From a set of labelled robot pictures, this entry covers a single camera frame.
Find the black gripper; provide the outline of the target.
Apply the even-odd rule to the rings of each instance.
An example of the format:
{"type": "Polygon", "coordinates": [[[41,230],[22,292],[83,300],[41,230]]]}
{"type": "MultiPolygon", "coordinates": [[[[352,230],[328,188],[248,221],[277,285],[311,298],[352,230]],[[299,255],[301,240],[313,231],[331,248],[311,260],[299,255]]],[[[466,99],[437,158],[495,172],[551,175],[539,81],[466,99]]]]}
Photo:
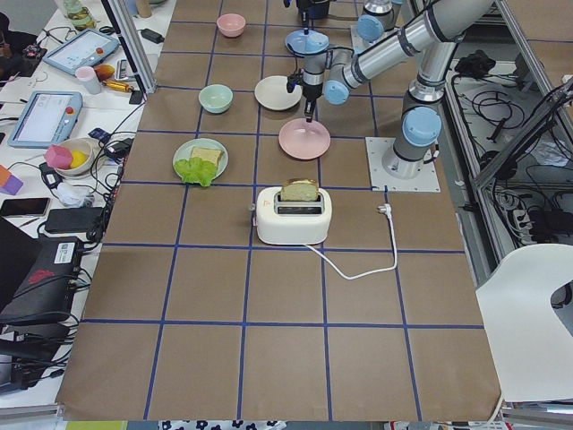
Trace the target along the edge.
{"type": "Polygon", "coordinates": [[[316,108],[316,100],[321,96],[321,84],[309,84],[304,82],[302,84],[303,96],[306,101],[304,104],[304,117],[307,123],[311,123],[316,108]]]}
{"type": "Polygon", "coordinates": [[[300,11],[301,23],[305,35],[309,34],[308,13],[327,13],[330,0],[296,0],[296,7],[300,11]]]}

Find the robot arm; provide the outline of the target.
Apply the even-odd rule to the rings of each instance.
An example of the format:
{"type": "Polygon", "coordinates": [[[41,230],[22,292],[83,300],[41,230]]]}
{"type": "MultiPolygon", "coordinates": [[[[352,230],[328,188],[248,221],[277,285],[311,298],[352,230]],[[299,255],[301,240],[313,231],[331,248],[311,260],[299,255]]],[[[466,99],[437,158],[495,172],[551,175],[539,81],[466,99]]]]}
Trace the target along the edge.
{"type": "MultiPolygon", "coordinates": [[[[329,17],[331,1],[296,0],[295,5],[302,23],[303,34],[310,33],[310,21],[329,17]]],[[[402,1],[364,1],[362,13],[356,19],[338,17],[338,21],[355,22],[356,34],[365,42],[373,43],[387,30],[393,30],[402,1]]]]}
{"type": "Polygon", "coordinates": [[[336,46],[327,35],[309,27],[286,37],[288,50],[304,61],[286,79],[286,91],[300,86],[305,99],[304,116],[313,119],[317,100],[324,97],[341,105],[351,90],[370,82],[407,59],[420,56],[416,77],[406,90],[402,118],[419,107],[434,108],[444,94],[449,60],[467,28],[485,15],[489,1],[431,1],[401,27],[396,26],[397,1],[367,1],[356,31],[368,46],[358,52],[336,46]]]}

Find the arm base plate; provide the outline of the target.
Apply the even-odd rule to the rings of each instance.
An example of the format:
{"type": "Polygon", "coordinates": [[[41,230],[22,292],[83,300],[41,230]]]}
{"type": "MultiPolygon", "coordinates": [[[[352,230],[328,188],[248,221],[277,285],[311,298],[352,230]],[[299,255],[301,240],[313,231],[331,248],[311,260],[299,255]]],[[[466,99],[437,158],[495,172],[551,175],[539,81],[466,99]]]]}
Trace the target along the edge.
{"type": "Polygon", "coordinates": [[[380,192],[439,193],[440,184],[432,154],[410,162],[394,152],[394,138],[366,137],[371,189],[380,192]]]}
{"type": "Polygon", "coordinates": [[[352,42],[353,50],[356,54],[361,54],[364,50],[368,49],[372,43],[368,40],[363,39],[357,31],[356,25],[350,26],[350,37],[352,42]]]}

